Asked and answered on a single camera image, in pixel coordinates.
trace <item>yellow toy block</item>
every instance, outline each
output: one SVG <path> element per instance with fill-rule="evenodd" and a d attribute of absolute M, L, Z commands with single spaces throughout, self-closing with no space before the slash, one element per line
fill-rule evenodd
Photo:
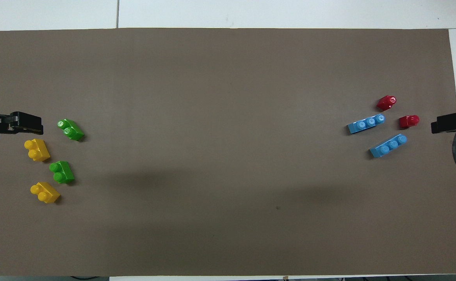
<path fill-rule="evenodd" d="M 40 182 L 30 187 L 30 193 L 37 194 L 37 199 L 44 203 L 53 203 L 60 197 L 60 194 L 46 182 Z"/>
<path fill-rule="evenodd" d="M 28 149 L 28 156 L 34 161 L 44 161 L 51 157 L 42 139 L 27 140 L 23 146 Z"/>

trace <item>green toy block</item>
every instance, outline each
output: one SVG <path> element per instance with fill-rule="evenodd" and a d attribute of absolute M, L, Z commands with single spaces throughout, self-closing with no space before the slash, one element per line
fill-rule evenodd
<path fill-rule="evenodd" d="M 69 137 L 74 141 L 78 141 L 80 138 L 84 136 L 82 130 L 75 124 L 74 121 L 69 119 L 63 119 L 58 121 L 58 128 L 63 130 L 64 135 Z"/>
<path fill-rule="evenodd" d="M 75 178 L 71 172 L 69 163 L 66 161 L 58 161 L 49 165 L 49 170 L 55 173 L 53 179 L 57 183 L 69 183 Z"/>

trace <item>toy brick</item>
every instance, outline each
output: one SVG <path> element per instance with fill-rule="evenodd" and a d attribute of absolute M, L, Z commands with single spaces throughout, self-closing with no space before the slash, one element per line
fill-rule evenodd
<path fill-rule="evenodd" d="M 37 199 L 44 203 L 53 203 L 60 194 L 46 182 L 40 182 L 30 187 L 30 193 L 37 195 Z"/>
<path fill-rule="evenodd" d="M 51 155 L 49 155 L 48 149 L 46 148 L 46 144 L 42 139 L 27 140 L 23 144 L 23 147 L 28 149 L 28 157 L 33 161 L 42 162 L 51 157 Z"/>
<path fill-rule="evenodd" d="M 394 96 L 383 96 L 378 102 L 378 107 L 381 110 L 388 110 L 395 103 L 396 103 L 396 98 Z"/>
<path fill-rule="evenodd" d="M 74 121 L 70 119 L 62 119 L 58 121 L 58 128 L 62 129 L 64 135 L 74 141 L 78 141 L 84 136 L 82 130 L 77 126 L 77 124 L 75 124 Z"/>
<path fill-rule="evenodd" d="M 58 161 L 49 165 L 49 170 L 52 171 L 53 179 L 57 183 L 69 183 L 74 180 L 69 163 L 66 161 Z"/>
<path fill-rule="evenodd" d="M 409 128 L 419 124 L 419 116 L 417 115 L 407 115 L 398 120 L 401 128 Z"/>
<path fill-rule="evenodd" d="M 372 117 L 367 117 L 362 120 L 358 120 L 351 124 L 348 124 L 349 133 L 358 133 L 368 128 L 373 128 L 379 124 L 384 123 L 385 117 L 382 114 L 376 114 Z"/>
<path fill-rule="evenodd" d="M 387 141 L 383 142 L 382 144 L 371 148 L 370 151 L 375 158 L 382 157 L 388 154 L 393 149 L 396 149 L 398 146 L 407 142 L 407 137 L 399 133 L 394 137 L 388 139 Z"/>

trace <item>red toy block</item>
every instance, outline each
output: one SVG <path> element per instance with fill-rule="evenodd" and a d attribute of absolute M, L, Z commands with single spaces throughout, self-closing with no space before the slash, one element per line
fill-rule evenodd
<path fill-rule="evenodd" d="M 396 103 L 394 96 L 383 96 L 378 102 L 378 107 L 382 110 L 390 109 Z"/>
<path fill-rule="evenodd" d="M 417 115 L 407 115 L 407 116 L 404 116 L 400 119 L 398 119 L 400 121 L 400 127 L 401 128 L 408 128 L 408 127 L 412 127 L 412 126 L 415 126 L 419 123 L 419 116 Z"/>

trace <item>blue toy block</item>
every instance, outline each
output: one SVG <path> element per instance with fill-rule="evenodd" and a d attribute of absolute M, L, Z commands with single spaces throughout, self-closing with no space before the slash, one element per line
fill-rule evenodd
<path fill-rule="evenodd" d="M 388 154 L 393 149 L 396 149 L 398 146 L 407 142 L 407 137 L 399 133 L 394 137 L 388 139 L 387 141 L 383 142 L 382 144 L 371 148 L 370 151 L 375 158 L 382 157 Z"/>
<path fill-rule="evenodd" d="M 375 127 L 379 124 L 384 123 L 385 117 L 382 114 L 376 114 L 372 117 L 368 117 L 362 120 L 358 120 L 351 124 L 348 124 L 349 133 L 358 133 L 362 130 Z"/>

